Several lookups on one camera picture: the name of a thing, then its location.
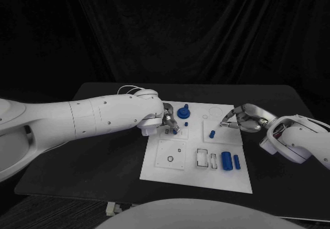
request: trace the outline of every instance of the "blue object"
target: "blue object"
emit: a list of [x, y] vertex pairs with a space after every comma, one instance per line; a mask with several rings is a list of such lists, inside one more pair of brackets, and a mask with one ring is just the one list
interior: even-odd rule
[[222, 166], [223, 170], [232, 170], [232, 155], [230, 152], [222, 152]]
[[189, 116], [190, 116], [190, 111], [189, 111], [189, 105], [186, 104], [184, 107], [181, 107], [177, 110], [177, 117], [186, 119], [189, 118]]
[[233, 155], [233, 162], [235, 162], [235, 167], [236, 169], [241, 169], [241, 165], [239, 165], [239, 156]]
[[215, 131], [210, 132], [210, 138], [215, 138]]

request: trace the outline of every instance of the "white board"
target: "white board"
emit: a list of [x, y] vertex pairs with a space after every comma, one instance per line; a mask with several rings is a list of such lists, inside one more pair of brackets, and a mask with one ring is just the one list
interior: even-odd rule
[[[148, 138], [140, 179], [252, 193], [249, 174], [242, 150], [241, 131], [238, 129], [235, 130], [220, 127], [219, 130], [215, 130], [215, 140], [212, 139], [210, 141], [206, 138], [209, 134], [205, 133], [205, 130], [209, 131], [210, 128], [216, 128], [216, 126], [213, 127], [215, 123], [222, 121], [223, 116], [233, 109], [233, 105], [197, 104], [173, 101], [164, 101], [164, 103], [170, 103], [173, 105], [174, 119], [179, 123], [179, 127], [184, 129], [184, 133], [181, 135], [173, 135], [173, 133], [166, 134], [166, 129], [168, 129], [168, 126], [161, 126], [157, 128], [157, 134], [151, 135]], [[177, 117], [177, 110], [184, 106], [184, 104], [189, 105], [190, 117], [187, 119], [180, 119]], [[160, 140], [177, 141], [186, 144], [183, 169], [170, 168], [168, 165], [167, 167], [156, 166], [156, 161], [160, 160], [157, 159]], [[210, 163], [206, 169], [200, 169], [196, 167], [197, 149], [207, 150], [207, 157], [210, 157], [212, 154], [216, 155], [217, 169], [210, 169]], [[232, 157], [233, 155], [239, 156], [239, 170], [235, 168], [235, 166], [233, 170], [223, 170], [223, 151], [229, 151]]]

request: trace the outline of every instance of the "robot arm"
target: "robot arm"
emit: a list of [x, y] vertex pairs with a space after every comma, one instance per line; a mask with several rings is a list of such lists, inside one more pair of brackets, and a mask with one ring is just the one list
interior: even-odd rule
[[173, 107], [163, 104], [154, 90], [91, 99], [24, 104], [0, 99], [0, 181], [36, 156], [68, 141], [137, 126], [143, 135], [157, 133], [160, 125], [179, 131]]
[[[228, 122], [233, 115], [238, 116], [236, 123]], [[271, 154], [278, 152], [300, 164], [314, 155], [330, 169], [330, 133], [321, 127], [330, 126], [323, 122], [298, 115], [278, 118], [258, 106], [245, 104], [228, 113], [220, 125], [246, 132], [258, 132], [265, 127], [266, 136], [259, 146]]]

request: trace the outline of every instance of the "black table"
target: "black table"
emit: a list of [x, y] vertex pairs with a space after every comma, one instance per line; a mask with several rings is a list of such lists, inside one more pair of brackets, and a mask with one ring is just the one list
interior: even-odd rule
[[[73, 100], [115, 94], [121, 83], [86, 83]], [[295, 90], [285, 85], [137, 84], [167, 101], [254, 103], [278, 116], [311, 116]], [[301, 165], [258, 143], [265, 136], [242, 132], [254, 194], [140, 180], [147, 137], [138, 128], [83, 138], [37, 156], [16, 187], [17, 194], [50, 195], [141, 204], [166, 198], [233, 203], [279, 217], [330, 220], [330, 171], [311, 157]]]

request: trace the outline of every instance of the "black curtain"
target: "black curtain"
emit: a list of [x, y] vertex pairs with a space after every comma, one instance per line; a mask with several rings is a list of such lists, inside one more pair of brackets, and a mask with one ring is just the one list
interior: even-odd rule
[[81, 5], [114, 82], [288, 84], [321, 117], [330, 98], [327, 0]]

